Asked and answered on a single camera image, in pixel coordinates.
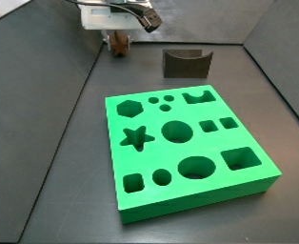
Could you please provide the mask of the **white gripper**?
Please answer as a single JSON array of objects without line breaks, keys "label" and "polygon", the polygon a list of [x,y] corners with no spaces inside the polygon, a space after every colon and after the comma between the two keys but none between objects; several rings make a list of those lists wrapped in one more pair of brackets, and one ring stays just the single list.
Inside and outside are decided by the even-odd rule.
[{"label": "white gripper", "polygon": [[[84,3],[101,4],[138,4],[150,8],[149,0],[80,0]],[[101,30],[102,42],[108,51],[112,50],[110,35],[106,30],[137,30],[142,26],[136,17],[121,9],[101,6],[78,5],[81,11],[81,25],[85,30]],[[126,50],[130,49],[132,38],[126,36]]]}]

